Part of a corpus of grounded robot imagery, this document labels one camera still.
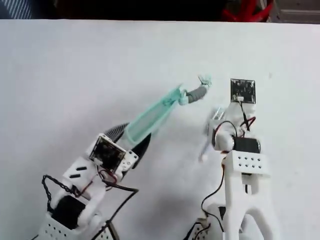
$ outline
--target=white table surface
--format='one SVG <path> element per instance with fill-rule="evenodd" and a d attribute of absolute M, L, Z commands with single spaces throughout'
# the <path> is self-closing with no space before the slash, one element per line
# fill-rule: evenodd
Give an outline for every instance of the white table surface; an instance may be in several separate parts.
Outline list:
<path fill-rule="evenodd" d="M 209 94 L 177 107 L 123 180 L 140 192 L 114 219 L 120 238 L 186 235 L 221 177 L 215 157 L 197 160 L 204 124 L 228 105 L 230 78 L 241 78 L 256 81 L 253 129 L 271 160 L 283 239 L 318 239 L 319 43 L 319 25 L 0 21 L 0 239 L 37 234 L 43 174 L 61 177 L 97 133 L 179 83 L 197 87 L 203 73 L 213 77 Z M 110 213 L 126 195 L 109 192 Z"/>

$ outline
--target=wire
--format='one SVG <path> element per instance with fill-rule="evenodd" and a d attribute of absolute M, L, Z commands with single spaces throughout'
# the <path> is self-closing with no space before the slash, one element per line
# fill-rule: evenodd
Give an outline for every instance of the wire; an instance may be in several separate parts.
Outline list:
<path fill-rule="evenodd" d="M 110 223 L 112 222 L 112 220 L 115 218 L 115 216 L 117 215 L 117 213 L 121 210 L 121 208 L 137 193 L 139 192 L 138 189 L 136 188 L 130 188 L 130 187 L 126 187 L 126 186 L 121 186 L 118 185 L 116 183 L 113 183 L 111 181 L 106 181 L 102 179 L 102 182 L 104 182 L 106 185 L 111 186 L 113 188 L 116 189 L 121 189 L 124 191 L 128 191 L 128 192 L 132 192 L 122 203 L 121 205 L 115 210 L 115 212 L 113 213 L 113 215 L 110 217 L 109 220 L 105 221 L 105 225 L 100 229 L 100 231 L 98 231 L 98 233 L 96 235 L 94 235 L 94 237 L 91 240 L 95 240 L 97 239 L 97 237 L 110 225 Z"/>
<path fill-rule="evenodd" d="M 249 122 L 249 127 L 251 127 L 251 125 L 255 122 L 256 120 L 256 117 L 253 116 L 253 117 L 250 117 L 247 121 Z M 245 124 L 245 122 L 243 121 L 241 124 L 240 124 L 240 127 L 243 126 Z"/>
<path fill-rule="evenodd" d="M 108 174 L 110 177 L 113 178 L 115 184 L 117 183 L 117 178 L 112 172 L 110 172 L 110 171 L 108 172 L 106 169 L 99 170 L 98 165 L 96 165 L 96 171 L 97 171 L 99 177 L 101 178 L 101 180 L 105 180 L 105 176 L 103 176 L 103 174 L 101 173 L 101 172 L 105 172 L 106 174 Z M 107 192 L 107 191 L 110 191 L 111 189 L 112 189 L 112 186 L 109 188 L 106 188 L 105 191 Z"/>
<path fill-rule="evenodd" d="M 240 104 L 240 107 L 241 107 L 241 110 L 242 110 L 242 114 L 243 114 L 243 120 L 244 120 L 244 123 L 245 123 L 245 126 L 246 126 L 246 129 L 248 131 L 250 131 L 250 126 L 249 126 L 249 123 L 248 123 L 248 120 L 247 120 L 247 115 L 244 111 L 244 108 L 243 108 L 243 104 L 241 101 L 238 101 L 238 103 Z"/>
<path fill-rule="evenodd" d="M 256 117 L 253 116 L 253 117 L 250 117 L 247 121 L 249 122 L 249 127 L 251 127 L 251 125 L 255 122 L 256 120 Z M 243 121 L 241 124 L 240 124 L 240 127 L 242 127 L 243 125 L 245 124 L 245 122 Z M 245 134 L 246 134 L 246 131 L 242 130 L 243 131 L 243 134 L 241 135 L 241 137 L 244 137 Z"/>
<path fill-rule="evenodd" d="M 197 233 L 197 234 L 195 235 L 195 237 L 194 237 L 194 240 L 197 240 L 197 237 L 198 237 L 203 231 L 208 230 L 210 227 L 211 227 L 211 223 L 209 223 L 209 225 L 208 225 L 206 228 L 202 229 L 201 231 L 198 231 L 198 233 Z"/>
<path fill-rule="evenodd" d="M 235 131 L 235 136 L 238 137 L 238 133 L 237 133 L 237 128 L 236 128 L 236 126 L 235 126 L 231 121 L 225 120 L 225 121 L 221 122 L 221 123 L 216 127 L 216 129 L 213 130 L 213 136 L 212 136 L 212 140 L 213 140 L 213 142 L 214 142 L 213 146 L 216 145 L 216 135 L 217 135 L 218 130 L 219 130 L 220 127 L 221 127 L 223 124 L 225 124 L 225 123 L 229 123 L 229 124 L 232 125 L 232 127 L 234 128 L 234 131 Z"/>
<path fill-rule="evenodd" d="M 39 237 L 39 235 L 35 235 L 33 238 L 31 238 L 30 240 L 35 240 L 37 237 Z"/>
<path fill-rule="evenodd" d="M 189 237 L 190 237 L 190 235 L 191 235 L 191 233 L 192 233 L 192 230 L 194 229 L 194 227 L 195 227 L 197 224 L 200 224 L 200 225 L 202 226 L 201 222 L 196 221 L 196 222 L 192 225 L 192 227 L 190 228 L 190 230 L 188 231 L 188 233 L 186 234 L 186 236 L 184 237 L 183 240 L 188 240 L 188 239 L 189 239 Z"/>
<path fill-rule="evenodd" d="M 220 185 L 218 186 L 218 188 L 217 188 L 213 193 L 210 193 L 210 194 L 209 194 L 208 196 L 206 196 L 206 197 L 202 200 L 202 202 L 201 202 L 201 210 L 204 212 L 205 216 L 206 216 L 206 217 L 212 216 L 212 217 L 216 218 L 216 219 L 218 220 L 218 222 L 219 222 L 219 225 L 220 225 L 220 228 L 221 228 L 222 232 L 224 232 L 225 230 L 224 230 L 224 228 L 222 227 L 222 224 L 221 224 L 219 218 L 218 218 L 216 215 L 214 215 L 214 214 L 212 214 L 212 213 L 210 213 L 210 212 L 207 212 L 207 211 L 204 209 L 204 203 L 205 203 L 205 200 L 207 200 L 207 199 L 210 198 L 211 196 L 215 195 L 215 194 L 221 189 L 222 184 L 223 184 L 223 182 L 224 182 L 224 178 L 225 178 L 225 166 L 222 165 L 222 178 L 221 178 Z"/>

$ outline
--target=white plastic part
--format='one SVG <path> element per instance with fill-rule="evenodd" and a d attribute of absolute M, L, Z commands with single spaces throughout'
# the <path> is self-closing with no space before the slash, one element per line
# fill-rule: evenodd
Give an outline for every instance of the white plastic part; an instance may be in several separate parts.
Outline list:
<path fill-rule="evenodd" d="M 206 240 L 206 239 L 208 239 L 208 232 L 209 232 L 210 228 L 202 231 L 203 229 L 208 227 L 208 225 L 209 224 L 205 218 L 198 218 L 195 221 L 194 227 L 191 231 L 191 234 L 189 235 L 188 240 Z"/>
<path fill-rule="evenodd" d="M 280 225 L 276 217 L 271 200 L 271 178 L 268 170 L 253 173 L 250 176 L 251 194 L 244 191 L 242 173 L 240 168 L 235 167 L 237 161 L 234 157 L 240 153 L 232 151 L 228 153 L 223 163 L 225 165 L 225 202 L 226 212 L 223 218 L 223 227 L 226 240 L 239 240 L 239 229 L 245 214 L 251 215 L 257 223 L 264 240 L 280 240 Z M 249 153 L 241 153 L 243 156 L 249 156 Z M 265 161 L 262 154 L 255 155 Z"/>
<path fill-rule="evenodd" d="M 103 133 L 97 136 L 97 140 L 99 137 L 111 141 Z M 108 219 L 107 216 L 102 214 L 100 209 L 106 195 L 106 185 L 101 181 L 97 172 L 97 164 L 100 166 L 102 162 L 98 159 L 94 159 L 94 161 L 89 159 L 97 140 L 90 145 L 84 156 L 79 157 L 71 167 L 67 169 L 61 181 L 68 188 L 75 186 L 80 192 L 84 191 L 78 198 L 79 201 L 85 203 L 85 208 L 77 219 L 77 228 L 68 229 L 51 218 L 51 215 L 47 212 L 38 233 L 39 240 L 89 240 L 93 238 Z M 117 182 L 122 180 L 122 172 L 128 171 L 138 160 L 138 156 L 133 151 L 123 151 L 125 152 L 124 157 L 114 173 Z M 106 178 L 106 180 L 114 182 L 114 179 L 110 176 Z M 52 198 L 51 207 L 53 209 L 56 208 L 59 201 L 68 194 L 64 189 L 60 189 Z M 97 240 L 107 239 L 113 239 L 108 228 L 98 236 Z"/>
<path fill-rule="evenodd" d="M 70 230 L 58 221 L 54 220 L 48 213 L 38 232 L 37 240 L 89 240 L 101 229 L 103 222 L 101 217 L 95 215 L 90 225 L 84 228 Z M 97 240 L 115 240 L 108 228 L 105 229 Z"/>
<path fill-rule="evenodd" d="M 233 150 L 226 156 L 224 163 L 235 172 L 270 176 L 268 159 L 260 153 Z"/>
<path fill-rule="evenodd" d="M 85 151 L 86 156 L 91 155 L 91 152 L 93 151 L 93 149 L 96 145 L 96 142 L 98 141 L 99 138 L 105 139 L 110 144 L 114 145 L 118 149 L 125 152 L 125 155 L 124 155 L 122 161 L 120 162 L 118 168 L 116 169 L 116 171 L 114 173 L 114 175 L 117 177 L 117 182 L 120 182 L 123 178 L 123 172 L 127 172 L 128 170 L 130 170 L 134 166 L 135 162 L 139 159 L 139 157 L 131 150 L 126 151 L 125 148 L 123 148 L 121 145 L 118 144 L 120 142 L 117 142 L 117 143 L 112 142 L 111 139 L 109 137 L 107 137 L 104 133 L 100 133 L 97 136 L 96 140 Z M 94 159 L 94 162 L 99 166 L 102 165 L 102 162 L 96 158 Z"/>

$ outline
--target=red wire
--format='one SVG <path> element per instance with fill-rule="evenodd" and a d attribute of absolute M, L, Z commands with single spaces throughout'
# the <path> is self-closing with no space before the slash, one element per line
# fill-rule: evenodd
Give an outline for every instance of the red wire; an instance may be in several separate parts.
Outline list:
<path fill-rule="evenodd" d="M 113 178 L 113 180 L 114 180 L 113 183 L 114 183 L 114 184 L 117 183 L 117 177 L 116 177 L 111 171 L 109 171 L 109 170 L 107 170 L 107 169 L 102 169 L 102 170 L 99 171 L 99 173 L 101 173 L 102 171 L 105 171 L 106 174 L 108 174 L 110 177 Z"/>
<path fill-rule="evenodd" d="M 250 117 L 247 121 L 248 122 L 250 122 L 249 123 L 249 127 L 255 122 L 255 120 L 256 120 L 256 117 L 255 116 L 253 116 L 253 117 Z"/>

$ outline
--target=black wire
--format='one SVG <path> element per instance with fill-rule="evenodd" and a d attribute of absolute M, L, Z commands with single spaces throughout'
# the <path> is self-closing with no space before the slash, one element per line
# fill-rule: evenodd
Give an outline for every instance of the black wire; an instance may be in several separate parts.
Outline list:
<path fill-rule="evenodd" d="M 215 217 L 215 218 L 218 220 L 218 222 L 219 222 L 219 225 L 220 225 L 220 228 L 221 228 L 222 232 L 224 232 L 225 230 L 224 230 L 224 228 L 223 228 L 223 226 L 222 226 L 222 224 L 221 224 L 221 222 L 220 222 L 220 219 L 219 219 L 216 215 L 214 215 L 214 214 L 212 214 L 212 213 L 210 213 L 210 212 L 207 212 L 207 211 L 204 209 L 204 203 L 205 203 L 205 200 L 207 200 L 207 199 L 210 198 L 211 196 L 215 195 L 215 194 L 221 189 L 222 184 L 223 184 L 223 182 L 224 182 L 224 178 L 225 178 L 225 166 L 222 165 L 222 179 L 221 179 L 220 185 L 218 186 L 218 188 L 217 188 L 213 193 L 210 193 L 210 194 L 209 194 L 208 196 L 206 196 L 206 197 L 202 200 L 202 202 L 201 202 L 201 210 L 204 212 L 205 216 L 206 216 L 206 217 L 208 217 L 208 216 Z"/>
<path fill-rule="evenodd" d="M 216 129 L 213 130 L 213 135 L 212 135 L 212 144 L 213 146 L 216 145 L 216 135 L 217 135 L 217 132 L 219 131 L 220 127 L 222 124 L 225 124 L 225 123 L 229 123 L 232 125 L 232 127 L 234 128 L 234 131 L 235 131 L 235 136 L 238 137 L 238 133 L 237 133 L 237 128 L 236 126 L 229 120 L 225 120 L 223 122 L 221 122 L 217 127 Z"/>
<path fill-rule="evenodd" d="M 138 189 L 136 188 L 130 188 L 130 187 L 126 187 L 126 186 L 121 186 L 118 185 L 116 183 L 113 183 L 111 181 L 106 181 L 102 179 L 102 182 L 104 182 L 106 185 L 111 186 L 113 188 L 116 189 L 121 189 L 121 190 L 125 190 L 128 192 L 132 192 L 122 203 L 121 205 L 115 210 L 115 212 L 113 213 L 113 215 L 110 217 L 109 220 L 105 221 L 105 225 L 100 229 L 100 231 L 98 231 L 98 233 L 96 235 L 94 235 L 94 237 L 91 240 L 95 240 L 112 222 L 112 220 L 115 218 L 115 216 L 117 215 L 117 213 L 121 210 L 121 208 L 137 193 L 139 192 Z"/>
<path fill-rule="evenodd" d="M 202 225 L 201 222 L 196 221 L 196 222 L 192 225 L 192 227 L 190 228 L 190 230 L 188 231 L 188 233 L 186 234 L 186 236 L 184 237 L 183 240 L 188 240 L 188 239 L 189 239 L 192 230 L 194 229 L 194 227 L 195 227 L 197 224 Z"/>
<path fill-rule="evenodd" d="M 31 238 L 30 240 L 35 240 L 37 237 L 39 237 L 38 234 L 36 236 L 34 236 L 33 238 Z"/>
<path fill-rule="evenodd" d="M 247 119 L 247 115 L 244 111 L 244 108 L 243 108 L 243 104 L 242 102 L 238 102 L 240 104 L 240 107 L 241 107 L 241 110 L 242 110 L 242 114 L 243 114 L 243 120 L 244 120 L 244 123 L 245 123 L 245 127 L 246 129 L 250 132 L 250 125 L 249 125 L 249 122 L 248 122 L 248 119 Z"/>
<path fill-rule="evenodd" d="M 208 230 L 210 227 L 211 227 L 211 223 L 209 224 L 209 226 L 207 226 L 206 228 L 204 228 L 204 229 L 202 229 L 201 231 L 199 231 L 199 232 L 195 235 L 194 240 L 197 240 L 197 237 L 199 236 L 199 234 L 201 234 L 203 231 Z"/>

